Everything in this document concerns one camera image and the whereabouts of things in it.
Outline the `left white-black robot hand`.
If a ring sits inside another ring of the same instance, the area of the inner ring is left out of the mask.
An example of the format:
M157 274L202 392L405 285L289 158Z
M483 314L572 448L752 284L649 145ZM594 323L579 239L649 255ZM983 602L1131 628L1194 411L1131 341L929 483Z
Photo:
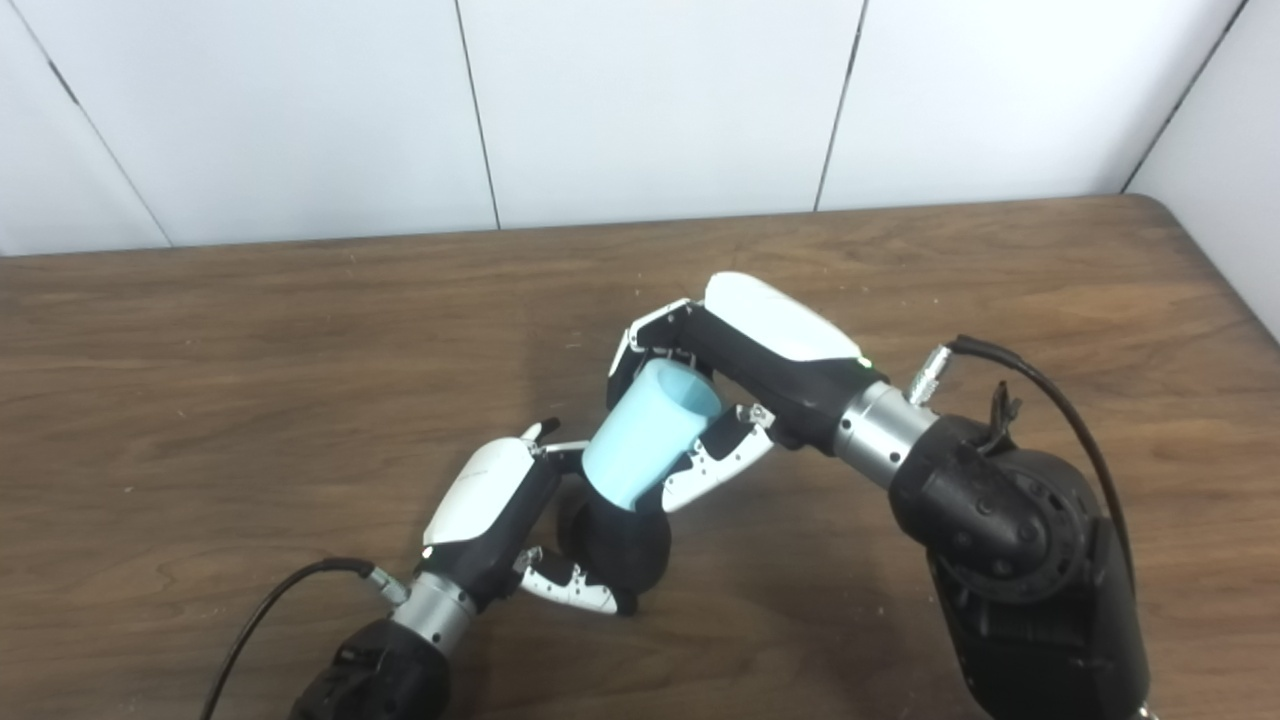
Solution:
M472 454L422 533L419 570L449 582L477 612L526 591L554 603L632 616L634 593L562 553L526 543L563 475L582 471L586 441L545 445L558 425L549 418Z

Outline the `right white-black robot hand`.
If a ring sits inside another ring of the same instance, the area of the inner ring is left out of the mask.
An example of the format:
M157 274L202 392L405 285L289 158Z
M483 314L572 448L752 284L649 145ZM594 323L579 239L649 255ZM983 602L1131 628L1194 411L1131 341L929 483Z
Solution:
M878 486L891 482L902 455L865 423L886 377L838 327L773 286L719 272L701 300L681 299L635 320L608 370L607 407L660 359L699 380L722 375L750 402L713 411L692 447L641 493L641 510L675 512L777 447L812 447Z

